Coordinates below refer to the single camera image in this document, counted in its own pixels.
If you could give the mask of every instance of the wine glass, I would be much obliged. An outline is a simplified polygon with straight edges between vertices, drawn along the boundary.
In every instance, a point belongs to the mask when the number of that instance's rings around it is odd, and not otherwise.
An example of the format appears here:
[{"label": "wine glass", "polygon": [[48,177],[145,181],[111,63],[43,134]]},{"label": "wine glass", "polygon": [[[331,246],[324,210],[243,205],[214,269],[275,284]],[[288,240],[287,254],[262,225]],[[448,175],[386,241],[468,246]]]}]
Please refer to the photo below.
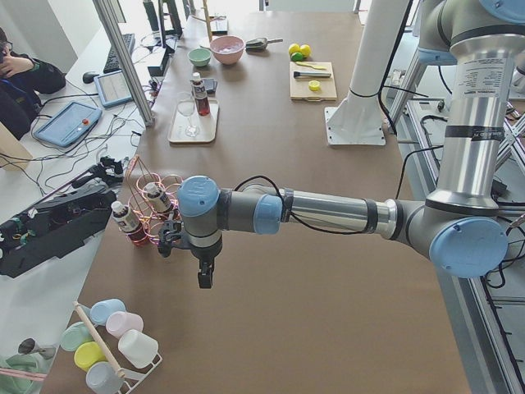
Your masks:
[{"label": "wine glass", "polygon": [[177,94],[177,112],[183,117],[188,118],[188,126],[185,130],[186,135],[195,137],[200,132],[200,129],[198,126],[194,126],[191,121],[191,117],[195,113],[195,100],[190,92],[180,92]]}]

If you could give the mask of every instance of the brown table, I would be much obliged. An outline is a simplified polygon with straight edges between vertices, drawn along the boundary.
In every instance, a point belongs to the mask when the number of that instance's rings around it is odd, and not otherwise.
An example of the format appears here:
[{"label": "brown table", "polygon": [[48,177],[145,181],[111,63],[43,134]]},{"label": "brown table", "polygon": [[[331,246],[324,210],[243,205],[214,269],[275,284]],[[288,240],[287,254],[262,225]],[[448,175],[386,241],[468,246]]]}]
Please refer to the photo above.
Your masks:
[{"label": "brown table", "polygon": [[[394,137],[385,147],[329,147],[326,104],[289,97],[292,42],[310,44],[312,60],[332,62],[339,101],[346,95],[358,17],[254,13],[232,16],[230,33],[284,43],[245,53],[234,66],[212,60],[201,73],[219,81],[216,141],[169,145],[173,98],[189,88],[193,71],[185,54],[205,36],[192,21],[155,104],[156,124],[140,141],[148,169],[204,174],[223,187],[264,174],[296,190],[391,198],[401,167]],[[213,288],[200,290],[190,252],[163,259],[108,224],[80,302],[121,298],[159,341],[164,361],[137,393],[469,392],[434,268],[407,246],[295,224],[275,236],[225,231],[223,238]],[[88,391],[73,354],[60,350],[43,392]]]}]

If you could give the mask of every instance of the green container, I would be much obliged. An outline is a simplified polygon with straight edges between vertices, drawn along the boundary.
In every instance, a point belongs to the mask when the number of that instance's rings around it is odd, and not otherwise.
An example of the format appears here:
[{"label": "green container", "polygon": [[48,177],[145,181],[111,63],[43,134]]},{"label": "green container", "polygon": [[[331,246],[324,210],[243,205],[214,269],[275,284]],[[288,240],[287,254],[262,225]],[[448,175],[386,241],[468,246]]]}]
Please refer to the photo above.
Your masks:
[{"label": "green container", "polygon": [[212,52],[206,48],[197,48],[188,53],[189,61],[196,67],[207,66],[212,58]]}]

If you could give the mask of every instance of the wooden cutting board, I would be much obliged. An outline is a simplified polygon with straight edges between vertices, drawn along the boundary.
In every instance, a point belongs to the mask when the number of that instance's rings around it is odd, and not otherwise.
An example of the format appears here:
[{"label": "wooden cutting board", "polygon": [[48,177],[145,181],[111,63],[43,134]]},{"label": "wooden cutting board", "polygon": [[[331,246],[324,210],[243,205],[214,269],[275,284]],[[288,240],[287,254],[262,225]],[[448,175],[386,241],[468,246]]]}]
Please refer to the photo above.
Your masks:
[{"label": "wooden cutting board", "polygon": [[[316,66],[324,66],[326,70],[314,70],[311,67],[299,66],[295,62],[290,62],[290,97],[292,100],[306,101],[324,101],[337,100],[336,81],[334,80],[334,71],[331,68],[331,62],[307,62]],[[330,78],[294,78],[294,71],[318,71],[330,72]],[[308,88],[310,80],[318,80],[321,83],[321,89],[312,91]]]}]

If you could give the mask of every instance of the white bottle cap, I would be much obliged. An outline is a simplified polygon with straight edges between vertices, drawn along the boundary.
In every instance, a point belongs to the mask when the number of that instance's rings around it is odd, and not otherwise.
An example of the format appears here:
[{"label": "white bottle cap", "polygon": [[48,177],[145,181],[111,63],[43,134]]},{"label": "white bottle cap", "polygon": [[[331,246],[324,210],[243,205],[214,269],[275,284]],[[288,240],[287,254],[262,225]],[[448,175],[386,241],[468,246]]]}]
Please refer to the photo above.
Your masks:
[{"label": "white bottle cap", "polygon": [[115,212],[115,213],[122,213],[122,212],[124,212],[124,209],[126,209],[126,207],[120,201],[117,200],[117,201],[113,201],[112,202],[112,210],[113,210],[113,212]]},{"label": "white bottle cap", "polygon": [[149,195],[155,195],[156,193],[159,192],[158,186],[155,185],[155,182],[149,182],[149,183],[144,187],[144,190],[145,190],[146,193],[148,193]]}]

